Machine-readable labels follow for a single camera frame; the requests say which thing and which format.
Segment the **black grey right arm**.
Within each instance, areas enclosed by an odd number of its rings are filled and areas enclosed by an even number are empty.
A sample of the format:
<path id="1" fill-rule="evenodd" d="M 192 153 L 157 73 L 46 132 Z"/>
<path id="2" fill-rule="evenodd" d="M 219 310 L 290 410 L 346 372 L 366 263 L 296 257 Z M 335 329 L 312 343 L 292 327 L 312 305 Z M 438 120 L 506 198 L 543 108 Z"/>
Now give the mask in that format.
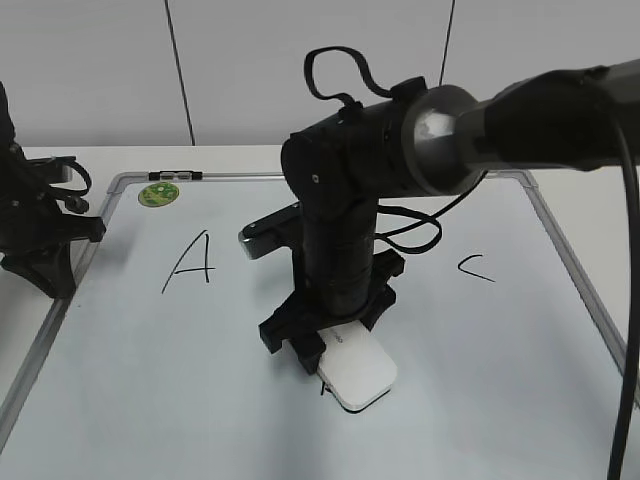
<path id="1" fill-rule="evenodd" d="M 591 171 L 639 158 L 639 64 L 553 70 L 479 101 L 420 77 L 295 132 L 281 149 L 298 200 L 268 231 L 292 252 L 293 293 L 259 327 L 271 352 L 290 342 L 309 373 L 322 330 L 372 328 L 395 301 L 406 249 L 376 252 L 385 198 L 460 195 L 492 170 Z"/>

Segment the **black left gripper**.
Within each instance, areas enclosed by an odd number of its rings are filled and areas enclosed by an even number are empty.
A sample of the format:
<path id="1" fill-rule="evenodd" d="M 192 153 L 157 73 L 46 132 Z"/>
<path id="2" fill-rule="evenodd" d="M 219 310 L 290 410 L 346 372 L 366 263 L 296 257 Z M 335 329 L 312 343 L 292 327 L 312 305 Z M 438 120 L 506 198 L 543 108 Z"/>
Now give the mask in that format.
<path id="1" fill-rule="evenodd" d="M 28 160 L 2 90 L 1 251 L 24 254 L 5 255 L 1 267 L 52 299 L 69 298 L 76 290 L 69 243 L 99 242 L 106 227 L 101 218 L 86 215 L 92 181 L 77 160 L 71 163 L 72 179 L 59 184 L 46 183 Z"/>

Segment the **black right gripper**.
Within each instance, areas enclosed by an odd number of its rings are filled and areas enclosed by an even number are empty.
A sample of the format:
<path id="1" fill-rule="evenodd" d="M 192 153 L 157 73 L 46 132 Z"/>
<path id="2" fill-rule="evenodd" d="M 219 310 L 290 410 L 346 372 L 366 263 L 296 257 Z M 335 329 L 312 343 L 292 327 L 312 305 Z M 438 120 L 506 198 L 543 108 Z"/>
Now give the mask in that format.
<path id="1" fill-rule="evenodd" d="M 403 273 L 404 259 L 391 249 L 374 252 L 376 200 L 357 201 L 329 220 L 299 205 L 302 245 L 291 250 L 294 291 L 259 325 L 259 335 L 271 353 L 290 340 L 305 372 L 314 375 L 326 351 L 318 332 L 353 321 L 372 330 L 395 303 L 388 282 Z"/>

